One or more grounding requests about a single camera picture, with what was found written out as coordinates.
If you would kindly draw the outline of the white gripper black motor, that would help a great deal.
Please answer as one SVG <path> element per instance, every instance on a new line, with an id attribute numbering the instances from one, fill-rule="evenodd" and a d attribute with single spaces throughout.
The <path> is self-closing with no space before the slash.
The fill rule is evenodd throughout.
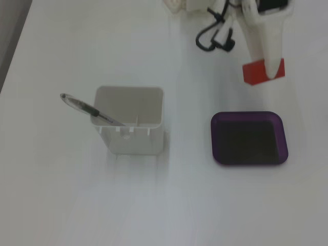
<path id="1" fill-rule="evenodd" d="M 251 61 L 264 58 L 268 78 L 274 78 L 278 73 L 282 59 L 283 24 L 293 11 L 294 1 L 289 0 L 241 1 L 240 26 Z"/>

